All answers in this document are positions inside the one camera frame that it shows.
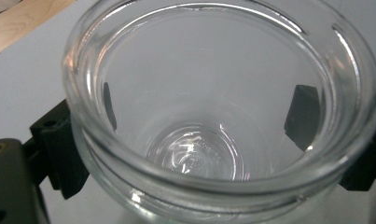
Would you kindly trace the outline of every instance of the white table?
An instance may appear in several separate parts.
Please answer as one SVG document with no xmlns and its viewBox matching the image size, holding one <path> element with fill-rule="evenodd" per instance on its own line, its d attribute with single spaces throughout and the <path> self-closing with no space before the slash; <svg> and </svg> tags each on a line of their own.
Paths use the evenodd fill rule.
<svg viewBox="0 0 376 224">
<path fill-rule="evenodd" d="M 95 0 L 78 0 L 0 53 L 0 138 L 25 142 L 29 126 L 63 98 L 61 59 L 73 24 Z M 376 56 L 376 0 L 326 0 L 366 38 Z M 41 185 L 52 224 L 144 223 L 115 203 L 92 179 L 65 201 L 48 180 Z M 371 224 L 376 184 L 370 192 L 337 188 L 304 224 Z"/>
</svg>

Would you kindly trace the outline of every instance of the glass jar rim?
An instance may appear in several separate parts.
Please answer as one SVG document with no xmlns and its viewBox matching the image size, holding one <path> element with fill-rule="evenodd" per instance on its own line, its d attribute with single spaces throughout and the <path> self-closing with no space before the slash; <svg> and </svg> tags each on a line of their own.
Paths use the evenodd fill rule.
<svg viewBox="0 0 376 224">
<path fill-rule="evenodd" d="M 129 2 L 130 1 L 124 1 L 122 4 L 128 5 Z M 268 5 L 262 1 L 255 2 Z M 325 3 L 317 1 L 316 4 L 324 5 Z M 85 38 L 88 38 L 96 28 L 96 16 L 101 17 L 102 13 L 104 13 L 104 9 L 109 8 L 109 5 L 109 2 L 105 1 L 94 5 L 94 7 L 92 7 L 76 25 L 76 27 L 88 26 L 89 29 L 84 31 L 75 29 L 70 35 L 63 61 L 63 85 L 66 90 L 67 102 L 70 106 L 72 116 L 77 121 L 78 125 L 84 130 L 85 134 L 87 134 L 98 145 L 102 146 L 106 154 L 116 157 L 120 162 L 129 165 L 137 172 L 184 188 L 189 187 L 192 189 L 209 190 L 221 193 L 261 194 L 299 189 L 321 181 L 331 174 L 342 171 L 348 164 L 356 159 L 375 131 L 376 81 L 373 82 L 375 85 L 372 87 L 374 89 L 373 94 L 368 97 L 370 98 L 370 103 L 366 105 L 369 106 L 368 111 L 363 114 L 361 113 L 360 117 L 354 120 L 354 122 L 359 122 L 358 127 L 360 128 L 360 134 L 357 136 L 349 136 L 350 139 L 344 139 L 346 141 L 340 142 L 334 146 L 335 148 L 344 148 L 343 151 L 337 151 L 337 153 L 333 153 L 331 156 L 327 156 L 327 158 L 323 158 L 321 161 L 312 162 L 309 166 L 304 167 L 304 169 L 295 169 L 290 172 L 282 173 L 281 175 L 274 175 L 261 179 L 225 181 L 182 175 L 159 167 L 134 153 L 103 125 L 99 118 L 98 111 L 96 111 L 95 106 L 93 106 L 91 96 L 77 83 L 76 75 L 79 70 L 80 53 L 85 47 Z M 331 12 L 333 15 L 338 15 L 338 19 L 342 20 L 341 16 L 333 11 L 333 9 L 330 8 L 328 12 Z M 345 24 L 349 26 L 347 27 L 348 29 L 351 29 L 354 34 L 356 34 L 356 38 L 361 38 L 348 22 Z M 375 67 L 371 67 L 370 69 L 376 71 L 374 58 L 372 57 L 367 60 L 375 64 Z M 370 75 L 372 76 L 371 78 L 376 79 L 376 74 Z M 122 150 L 116 155 L 112 150 L 108 150 L 109 148 L 121 148 Z"/>
</svg>

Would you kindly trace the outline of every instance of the jar bottom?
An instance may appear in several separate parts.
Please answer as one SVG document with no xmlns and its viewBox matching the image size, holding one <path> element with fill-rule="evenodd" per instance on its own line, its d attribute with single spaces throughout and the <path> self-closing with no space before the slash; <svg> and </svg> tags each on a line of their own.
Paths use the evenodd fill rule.
<svg viewBox="0 0 376 224">
<path fill-rule="evenodd" d="M 218 130 L 201 123 L 178 124 L 161 132 L 146 158 L 185 175 L 242 180 L 244 162 L 222 125 Z"/>
</svg>

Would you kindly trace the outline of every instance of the wooden surface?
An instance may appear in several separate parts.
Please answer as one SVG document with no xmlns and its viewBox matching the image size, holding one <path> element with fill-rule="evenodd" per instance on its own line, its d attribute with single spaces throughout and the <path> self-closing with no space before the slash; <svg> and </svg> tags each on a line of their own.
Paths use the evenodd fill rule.
<svg viewBox="0 0 376 224">
<path fill-rule="evenodd" d="M 0 51 L 27 35 L 75 0 L 23 0 L 0 14 Z"/>
</svg>

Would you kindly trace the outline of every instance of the glass jar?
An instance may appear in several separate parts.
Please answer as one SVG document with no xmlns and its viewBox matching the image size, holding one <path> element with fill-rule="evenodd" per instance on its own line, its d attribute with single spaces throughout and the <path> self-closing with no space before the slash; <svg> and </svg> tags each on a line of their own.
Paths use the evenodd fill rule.
<svg viewBox="0 0 376 224">
<path fill-rule="evenodd" d="M 287 223 L 376 129 L 376 62 L 321 1 L 100 1 L 63 84 L 91 174 L 153 223 Z"/>
</svg>

